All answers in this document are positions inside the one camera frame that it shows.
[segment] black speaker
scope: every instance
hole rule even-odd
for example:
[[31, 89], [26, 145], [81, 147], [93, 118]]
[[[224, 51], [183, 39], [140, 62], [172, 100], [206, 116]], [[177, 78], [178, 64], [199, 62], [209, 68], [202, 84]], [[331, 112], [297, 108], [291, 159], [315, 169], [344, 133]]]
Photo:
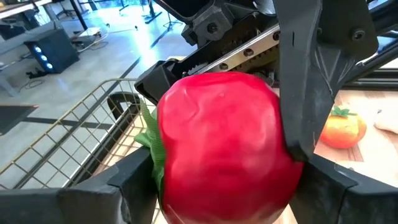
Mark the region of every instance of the black speaker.
[[78, 53], [63, 29], [48, 30], [25, 42], [25, 45], [48, 73], [61, 73], [79, 61]]

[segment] concrete floor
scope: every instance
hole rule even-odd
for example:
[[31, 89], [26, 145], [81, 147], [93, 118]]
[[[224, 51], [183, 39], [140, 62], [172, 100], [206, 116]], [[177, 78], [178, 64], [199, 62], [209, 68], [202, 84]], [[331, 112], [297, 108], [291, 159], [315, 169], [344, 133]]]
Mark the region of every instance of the concrete floor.
[[[134, 13], [134, 10], [136, 10], [135, 7], [130, 7], [123, 11], [123, 15], [119, 15], [118, 9], [107, 9], [100, 11], [99, 14], [86, 16], [88, 18], [86, 22], [89, 27], [104, 27], [105, 23], [110, 24], [109, 36], [104, 40], [108, 44], [102, 49], [86, 50], [80, 55], [80, 61], [73, 64], [63, 73], [39, 78], [38, 80], [44, 81], [43, 84], [30, 90], [21, 89], [17, 97], [10, 97], [4, 90], [0, 90], [1, 104], [38, 105], [39, 107], [29, 115], [30, 118], [45, 118], [47, 121], [59, 119], [104, 80], [119, 78], [123, 74], [125, 78], [137, 78], [158, 60], [166, 60], [171, 55], [188, 55], [195, 50], [194, 47], [186, 44], [181, 37], [180, 33], [183, 26], [174, 26], [172, 30], [167, 32], [167, 29], [163, 26], [169, 21], [166, 12], [163, 12], [150, 24], [145, 25], [141, 17], [142, 13]], [[77, 20], [67, 19], [63, 22], [63, 26], [69, 34], [72, 34], [74, 30], [81, 29], [81, 25]], [[39, 67], [35, 60], [26, 60], [23, 63], [23, 66], [17, 66], [7, 71], [8, 80], [16, 89], [24, 86], [29, 81], [25, 71]], [[110, 85], [111, 82], [106, 83], [104, 89], [106, 90]], [[101, 95], [103, 93], [104, 90], [99, 89], [96, 94]], [[90, 107], [95, 101], [95, 98], [88, 99], [85, 105]], [[75, 110], [76, 117], [80, 117], [86, 111], [87, 108], [81, 105]], [[108, 117], [106, 113], [97, 114], [96, 119], [91, 118], [89, 121], [103, 122]], [[76, 121], [76, 117], [69, 116], [66, 119]], [[21, 122], [7, 134], [1, 136], [0, 167], [3, 168], [10, 163], [13, 158], [27, 149], [50, 127], [51, 124]], [[53, 140], [57, 141], [60, 139], [66, 131], [62, 126], [56, 126], [46, 138], [35, 146], [35, 150], [44, 155], [54, 145]], [[74, 135], [81, 137], [80, 142], [83, 142], [88, 136], [95, 135], [96, 138], [91, 137], [91, 140], [87, 140], [87, 142], [92, 142], [91, 145], [93, 147], [106, 131], [98, 130], [96, 134], [91, 132], [90, 129], [80, 128]], [[79, 145], [80, 143], [76, 139], [71, 139], [71, 141], [63, 145], [64, 150], [71, 153], [75, 152], [76, 157], [79, 157], [79, 159], [68, 160], [67, 162], [70, 164], [64, 165], [62, 175], [59, 175], [58, 180], [54, 183], [48, 183], [49, 187], [59, 187], [59, 184], [65, 181], [64, 174], [72, 175], [78, 165], [76, 162], [83, 162], [88, 152], [81, 148], [76, 152]], [[33, 151], [29, 152], [20, 158], [17, 163], [23, 164], [24, 169], [29, 169], [40, 159], [39, 154]], [[43, 166], [35, 177], [41, 182], [47, 183], [49, 178], [56, 172], [56, 169], [60, 168], [67, 159], [68, 155], [59, 150], [50, 159], [52, 160], [52, 165], [46, 164]], [[24, 172], [21, 168], [11, 167], [7, 172], [0, 175], [0, 184], [10, 188], [23, 174]], [[27, 184], [26, 187], [40, 186], [37, 185], [36, 181]]]

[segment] screw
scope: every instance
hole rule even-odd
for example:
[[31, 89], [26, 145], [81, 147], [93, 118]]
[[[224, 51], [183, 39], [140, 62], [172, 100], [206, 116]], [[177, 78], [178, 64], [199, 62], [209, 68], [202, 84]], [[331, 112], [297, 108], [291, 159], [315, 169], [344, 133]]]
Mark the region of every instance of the screw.
[[274, 33], [274, 35], [272, 36], [272, 38], [274, 38], [274, 41], [279, 40], [279, 35], [280, 35], [280, 31], [277, 31]]
[[352, 40], [361, 40], [365, 37], [365, 30], [362, 29], [355, 29], [351, 35]]
[[221, 70], [227, 70], [227, 69], [228, 69], [228, 65], [225, 64], [225, 63], [221, 63], [221, 64], [219, 65], [219, 67], [220, 67]]
[[207, 32], [209, 32], [209, 34], [214, 34], [217, 31], [218, 31], [218, 28], [214, 22], [207, 25]]
[[244, 49], [244, 51], [243, 51], [243, 55], [245, 57], [253, 56], [253, 54], [254, 54], [254, 51], [252, 49]]

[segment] black plastic bracket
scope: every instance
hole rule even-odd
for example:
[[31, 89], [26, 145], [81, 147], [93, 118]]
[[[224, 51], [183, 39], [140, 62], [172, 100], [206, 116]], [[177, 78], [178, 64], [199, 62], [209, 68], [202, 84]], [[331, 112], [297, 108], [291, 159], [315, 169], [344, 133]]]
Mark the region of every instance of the black plastic bracket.
[[299, 224], [398, 223], [398, 189], [314, 155], [290, 207]]
[[366, 1], [279, 0], [274, 5], [285, 139], [293, 158], [306, 161], [347, 74], [377, 50], [378, 42]]
[[115, 120], [119, 119], [123, 115], [124, 110], [121, 103], [130, 103], [130, 106], [127, 109], [134, 116], [136, 116], [137, 112], [141, 109], [139, 95], [127, 91], [119, 91], [110, 94], [108, 99], [106, 99], [106, 102], [112, 111]]
[[70, 188], [0, 190], [0, 223], [150, 224], [157, 189], [148, 148]]
[[212, 40], [221, 40], [225, 32], [232, 29], [250, 13], [259, 11], [252, 1], [245, 0], [201, 0], [174, 1], [155, 0], [167, 12], [186, 24], [182, 36], [190, 45], [204, 46]]
[[177, 62], [175, 59], [167, 62], [158, 61], [138, 78], [134, 84], [136, 90], [151, 103], [157, 105], [163, 94], [181, 78], [171, 72]]

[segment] table surface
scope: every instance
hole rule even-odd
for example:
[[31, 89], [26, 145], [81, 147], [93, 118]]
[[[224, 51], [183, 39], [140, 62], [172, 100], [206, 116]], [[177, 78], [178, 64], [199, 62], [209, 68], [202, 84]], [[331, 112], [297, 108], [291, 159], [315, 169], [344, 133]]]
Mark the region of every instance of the table surface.
[[[43, 6], [45, 4], [51, 3], [52, 0], [39, 0], [36, 1], [36, 6]], [[0, 19], [33, 9], [34, 5], [29, 2], [22, 2], [20, 4], [5, 5], [0, 7]]]

